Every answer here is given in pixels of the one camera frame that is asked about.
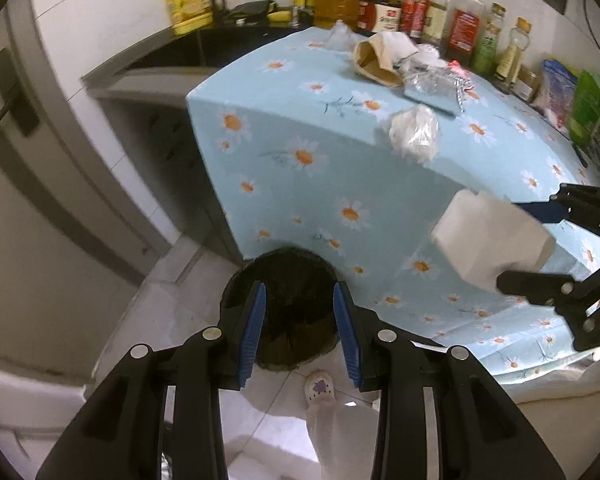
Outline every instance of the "table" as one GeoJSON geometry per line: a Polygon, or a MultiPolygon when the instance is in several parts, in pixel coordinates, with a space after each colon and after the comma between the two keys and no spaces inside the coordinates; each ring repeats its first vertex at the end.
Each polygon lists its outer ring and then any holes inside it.
{"type": "MultiPolygon", "coordinates": [[[[570,142],[514,96],[472,76],[465,113],[437,113],[440,150],[423,165],[392,153],[383,121],[416,105],[365,80],[310,28],[231,63],[187,97],[206,169],[245,258],[293,244],[325,258],[360,306],[466,345],[502,383],[578,356],[550,308],[463,282],[430,230],[461,189],[547,200],[561,182],[599,185],[570,142]]],[[[562,222],[545,272],[584,279],[600,238],[562,222]]]]}

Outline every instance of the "power cord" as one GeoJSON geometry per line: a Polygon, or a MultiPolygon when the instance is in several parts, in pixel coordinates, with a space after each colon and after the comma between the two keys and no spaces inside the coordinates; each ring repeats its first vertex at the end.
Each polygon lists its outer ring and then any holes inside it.
{"type": "Polygon", "coordinates": [[[584,6],[584,19],[587,22],[587,27],[589,27],[589,32],[591,33],[591,37],[593,38],[593,42],[596,44],[596,47],[600,51],[600,44],[598,43],[598,40],[596,39],[595,34],[593,34],[593,30],[591,28],[591,24],[589,23],[589,15],[587,14],[587,0],[582,0],[582,4],[584,6]]]}

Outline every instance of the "green package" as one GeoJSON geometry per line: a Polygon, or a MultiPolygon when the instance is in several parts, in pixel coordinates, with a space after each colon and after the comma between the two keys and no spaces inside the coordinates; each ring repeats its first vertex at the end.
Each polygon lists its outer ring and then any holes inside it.
{"type": "Polygon", "coordinates": [[[571,140],[587,146],[600,117],[600,76],[583,70],[578,78],[568,127],[571,140]]]}

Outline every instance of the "shoe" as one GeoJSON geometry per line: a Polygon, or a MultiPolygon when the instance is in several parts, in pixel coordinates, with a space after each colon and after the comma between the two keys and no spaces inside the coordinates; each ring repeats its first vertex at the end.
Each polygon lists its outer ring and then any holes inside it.
{"type": "Polygon", "coordinates": [[[333,401],[336,399],[333,380],[327,372],[314,372],[304,381],[304,398],[311,406],[316,402],[333,401]]]}

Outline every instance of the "door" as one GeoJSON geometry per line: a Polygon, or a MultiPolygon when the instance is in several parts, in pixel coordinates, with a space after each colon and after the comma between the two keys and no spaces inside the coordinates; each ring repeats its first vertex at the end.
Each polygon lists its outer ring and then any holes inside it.
{"type": "MultiPolygon", "coordinates": [[[[10,62],[17,73],[16,55],[3,10],[0,78],[13,78],[10,62]]],[[[9,99],[0,91],[0,109],[9,99]]],[[[75,167],[43,110],[18,120],[16,108],[0,122],[0,366],[87,381],[157,255],[75,167]]]]}

